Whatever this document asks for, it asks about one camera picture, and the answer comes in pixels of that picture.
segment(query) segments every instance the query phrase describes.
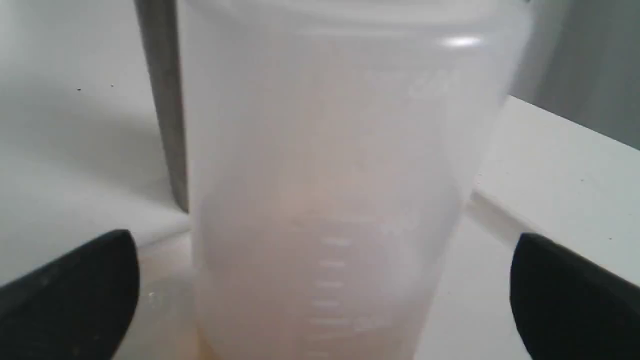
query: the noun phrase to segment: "white table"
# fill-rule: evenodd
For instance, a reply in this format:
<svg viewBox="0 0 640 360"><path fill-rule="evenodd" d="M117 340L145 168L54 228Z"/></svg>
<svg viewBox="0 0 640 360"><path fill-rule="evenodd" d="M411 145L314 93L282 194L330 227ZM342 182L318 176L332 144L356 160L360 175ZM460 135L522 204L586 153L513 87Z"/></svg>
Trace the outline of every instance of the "white table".
<svg viewBox="0 0 640 360"><path fill-rule="evenodd" d="M129 228L143 292L119 359L194 358L189 222L171 199L132 2L0 0L0 109L0 284ZM528 359L508 304L522 231L640 284L639 151L512 98L476 180L418 359Z"/></svg>

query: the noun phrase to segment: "white countertop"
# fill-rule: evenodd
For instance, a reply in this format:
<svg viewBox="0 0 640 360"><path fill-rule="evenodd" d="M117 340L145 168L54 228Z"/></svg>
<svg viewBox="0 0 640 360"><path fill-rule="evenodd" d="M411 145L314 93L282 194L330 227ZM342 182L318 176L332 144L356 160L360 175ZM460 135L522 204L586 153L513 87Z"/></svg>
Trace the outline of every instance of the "white countertop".
<svg viewBox="0 0 640 360"><path fill-rule="evenodd" d="M0 284L113 228L188 231L132 1L0 0L0 50ZM476 180L419 358L526 359L508 308L521 231L640 284L639 151L511 98Z"/></svg>

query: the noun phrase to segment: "translucent plastic cup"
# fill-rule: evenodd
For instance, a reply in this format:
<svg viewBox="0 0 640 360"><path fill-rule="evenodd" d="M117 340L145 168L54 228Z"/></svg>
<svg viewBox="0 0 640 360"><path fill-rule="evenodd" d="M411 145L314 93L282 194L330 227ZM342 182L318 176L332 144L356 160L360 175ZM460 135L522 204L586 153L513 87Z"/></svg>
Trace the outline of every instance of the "translucent plastic cup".
<svg viewBox="0 0 640 360"><path fill-rule="evenodd" d="M405 360L521 0L180 0L198 319L222 360Z"/></svg>

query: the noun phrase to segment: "shaker bottle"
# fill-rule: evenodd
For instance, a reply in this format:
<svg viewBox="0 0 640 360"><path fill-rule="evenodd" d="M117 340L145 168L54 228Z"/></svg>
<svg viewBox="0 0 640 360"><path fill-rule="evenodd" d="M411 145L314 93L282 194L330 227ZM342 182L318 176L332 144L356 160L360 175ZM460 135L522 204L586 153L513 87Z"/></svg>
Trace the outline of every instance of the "shaker bottle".
<svg viewBox="0 0 640 360"><path fill-rule="evenodd" d="M523 0L180 0L198 321L222 360L412 359Z"/></svg>

